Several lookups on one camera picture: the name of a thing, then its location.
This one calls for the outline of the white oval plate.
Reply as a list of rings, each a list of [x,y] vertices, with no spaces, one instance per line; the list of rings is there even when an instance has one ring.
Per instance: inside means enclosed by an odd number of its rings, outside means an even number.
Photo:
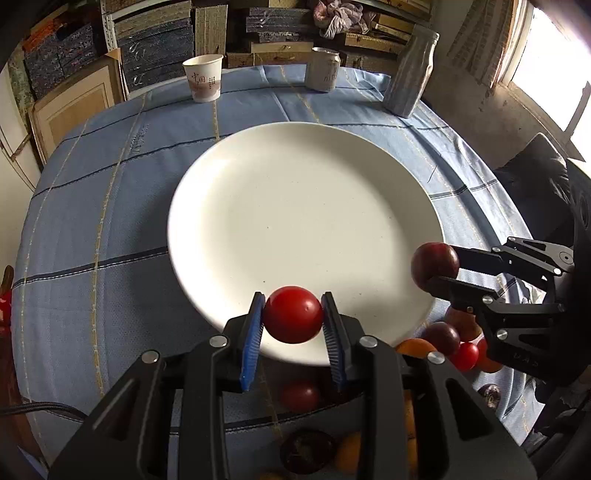
[[[433,308],[411,259],[442,237],[426,190],[389,152],[304,122],[252,127],[209,147],[181,178],[167,221],[176,278],[215,328],[244,314],[254,294],[297,285],[331,292],[339,312],[393,345]]]

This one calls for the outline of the yellow orange citrus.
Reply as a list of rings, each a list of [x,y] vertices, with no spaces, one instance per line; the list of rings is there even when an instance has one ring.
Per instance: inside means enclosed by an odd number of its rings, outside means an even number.
[[[361,450],[361,432],[346,435],[335,453],[335,470],[345,475],[356,475]]]

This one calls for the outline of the dark red plum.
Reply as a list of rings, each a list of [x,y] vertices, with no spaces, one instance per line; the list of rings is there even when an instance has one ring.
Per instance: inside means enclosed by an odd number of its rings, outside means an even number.
[[[456,278],[460,259],[456,250],[443,242],[428,242],[421,245],[411,261],[411,274],[415,284],[428,290],[428,283],[435,277]]]

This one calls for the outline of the small red cherry tomato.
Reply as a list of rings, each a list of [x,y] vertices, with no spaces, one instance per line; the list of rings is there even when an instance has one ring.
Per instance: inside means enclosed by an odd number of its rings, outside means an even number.
[[[463,342],[448,359],[460,372],[467,373],[477,365],[479,349],[472,342]]]

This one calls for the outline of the dark purple plum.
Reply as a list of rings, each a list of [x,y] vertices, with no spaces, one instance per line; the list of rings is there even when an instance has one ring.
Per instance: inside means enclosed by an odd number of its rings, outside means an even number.
[[[447,357],[453,355],[461,343],[457,330],[446,322],[432,323],[422,332],[421,338]]]

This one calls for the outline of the white paper cup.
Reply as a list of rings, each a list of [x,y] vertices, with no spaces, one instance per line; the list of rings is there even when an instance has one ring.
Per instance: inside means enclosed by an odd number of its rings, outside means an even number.
[[[221,96],[221,54],[205,54],[182,64],[192,99],[197,103],[212,102]]]

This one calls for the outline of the silver metal bottle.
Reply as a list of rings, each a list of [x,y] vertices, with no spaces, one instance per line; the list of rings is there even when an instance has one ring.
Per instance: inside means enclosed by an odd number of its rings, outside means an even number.
[[[383,104],[396,116],[409,118],[421,99],[434,67],[434,53],[440,35],[416,24],[402,52],[396,75],[384,94]]]

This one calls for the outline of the white drink can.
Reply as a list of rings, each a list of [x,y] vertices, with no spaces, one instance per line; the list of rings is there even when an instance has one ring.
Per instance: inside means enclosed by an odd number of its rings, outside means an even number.
[[[324,47],[314,47],[308,55],[305,68],[304,86],[308,89],[328,93],[335,89],[341,58],[339,53]]]

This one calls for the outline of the large orange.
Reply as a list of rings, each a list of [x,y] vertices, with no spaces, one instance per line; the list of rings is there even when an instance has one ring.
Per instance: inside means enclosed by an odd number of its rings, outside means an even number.
[[[422,338],[409,338],[401,342],[394,348],[399,354],[415,358],[426,359],[432,352],[437,352],[437,348],[429,341]]]

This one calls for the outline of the blue checked tablecloth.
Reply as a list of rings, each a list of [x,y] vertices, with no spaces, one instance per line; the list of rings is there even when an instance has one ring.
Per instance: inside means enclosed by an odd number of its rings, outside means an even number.
[[[81,410],[144,350],[178,353],[211,334],[173,275],[166,220],[186,169],[214,142],[280,121],[342,127],[386,149],[424,185],[456,245],[528,237],[517,206],[477,153],[426,105],[409,119],[382,106],[384,74],[339,72],[328,94],[301,65],[225,72],[199,104],[184,79],[134,94],[74,128],[31,199],[16,260],[12,343],[29,401]]]

